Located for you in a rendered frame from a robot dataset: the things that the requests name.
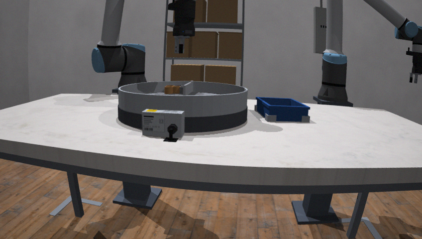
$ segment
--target gray wall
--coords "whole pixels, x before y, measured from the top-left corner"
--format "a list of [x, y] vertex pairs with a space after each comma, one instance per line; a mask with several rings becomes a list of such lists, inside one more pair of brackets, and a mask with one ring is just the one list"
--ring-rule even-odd
[[[422, 1], [387, 2], [422, 25]], [[344, 0], [343, 5], [349, 101], [422, 124], [422, 79], [409, 83], [411, 42], [395, 39], [394, 27], [364, 1]], [[91, 66], [104, 6], [104, 0], [1, 1], [0, 34], [6, 37], [0, 45], [0, 108], [60, 93], [110, 93], [120, 74], [95, 73]], [[246, 0], [243, 86], [249, 99], [314, 103], [322, 75], [322, 55], [313, 53], [314, 6], [318, 0]], [[164, 13], [164, 0], [126, 0], [124, 6], [120, 41], [145, 45], [148, 81], [162, 80]]]

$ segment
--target white tabletop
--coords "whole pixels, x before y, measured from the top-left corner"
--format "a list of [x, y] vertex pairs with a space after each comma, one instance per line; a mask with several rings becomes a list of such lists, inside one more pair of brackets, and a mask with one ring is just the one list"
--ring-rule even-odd
[[307, 104], [311, 122], [247, 123], [176, 143], [117, 119], [117, 95], [60, 94], [0, 111], [0, 152], [132, 175], [240, 185], [422, 182], [422, 125], [384, 110]]

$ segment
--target metal shelf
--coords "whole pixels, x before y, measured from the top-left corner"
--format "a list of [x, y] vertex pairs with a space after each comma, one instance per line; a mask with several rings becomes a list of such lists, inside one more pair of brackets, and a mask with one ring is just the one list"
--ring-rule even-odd
[[166, 20], [164, 29], [164, 57], [163, 57], [163, 81], [166, 81], [166, 60], [212, 60], [212, 61], [237, 61], [240, 62], [240, 86], [243, 86], [243, 52], [245, 46], [245, 0], [242, 0], [242, 23], [220, 23], [220, 22], [194, 22], [195, 28], [213, 28], [213, 29], [237, 29], [242, 30], [242, 59], [223, 59], [223, 58], [195, 58], [195, 57], [166, 57], [167, 50], [167, 27], [174, 27], [174, 22], [168, 21], [168, 5], [166, 0]]
[[[167, 26], [174, 27], [174, 22], [168, 22]], [[194, 26], [195, 28], [243, 29], [242, 23], [194, 22]]]

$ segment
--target blue tray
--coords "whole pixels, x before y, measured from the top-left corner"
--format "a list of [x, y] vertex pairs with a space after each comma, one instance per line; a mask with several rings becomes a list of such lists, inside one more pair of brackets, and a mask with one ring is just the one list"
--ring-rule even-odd
[[275, 121], [306, 121], [302, 116], [307, 117], [308, 111], [311, 109], [310, 107], [289, 98], [257, 97], [256, 101], [256, 111], [263, 117], [265, 117], [265, 114], [276, 116]]

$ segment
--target wooden floor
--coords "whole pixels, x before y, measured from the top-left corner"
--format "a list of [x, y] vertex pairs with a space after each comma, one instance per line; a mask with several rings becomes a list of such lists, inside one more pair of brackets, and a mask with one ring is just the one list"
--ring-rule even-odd
[[[78, 175], [85, 215], [72, 203], [65, 172], [0, 159], [0, 238], [13, 239], [346, 239], [348, 224], [296, 223], [292, 200], [303, 195], [236, 194], [162, 188], [152, 210], [113, 204], [119, 181]], [[357, 194], [334, 194], [331, 205], [350, 218]], [[422, 239], [422, 192], [370, 193], [364, 217], [384, 239]], [[358, 239], [373, 238], [364, 223]]]

